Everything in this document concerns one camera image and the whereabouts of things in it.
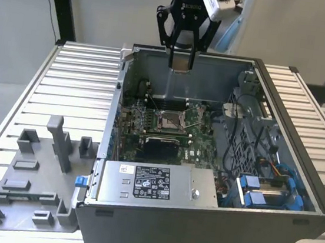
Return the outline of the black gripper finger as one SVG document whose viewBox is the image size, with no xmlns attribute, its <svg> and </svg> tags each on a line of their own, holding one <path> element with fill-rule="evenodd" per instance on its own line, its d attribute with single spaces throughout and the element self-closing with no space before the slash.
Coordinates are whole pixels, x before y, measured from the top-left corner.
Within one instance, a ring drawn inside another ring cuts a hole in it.
<svg viewBox="0 0 325 243">
<path fill-rule="evenodd" d="M 215 33 L 217 32 L 221 22 L 220 21 L 210 21 L 205 33 L 200 37 L 200 27 L 202 25 L 201 21 L 196 20 L 192 25 L 193 32 L 193 43 L 190 51 L 190 57 L 188 58 L 188 68 L 190 71 L 193 68 L 194 59 L 198 52 L 206 52 L 210 46 L 212 40 L 214 39 Z"/>
<path fill-rule="evenodd" d="M 174 22 L 173 30 L 171 31 L 170 35 L 167 34 L 167 31 L 165 30 L 165 23 L 168 19 L 168 16 L 171 15 L 171 11 L 169 6 L 158 6 L 157 12 L 156 12 L 156 19 L 157 19 L 157 25 L 158 25 L 158 34 L 160 37 L 160 44 L 162 46 L 165 46 L 166 51 L 169 54 L 168 57 L 168 67 L 172 68 L 173 66 L 173 57 L 174 57 L 174 48 L 175 43 L 177 42 L 178 38 L 178 25 L 176 22 Z"/>
</svg>

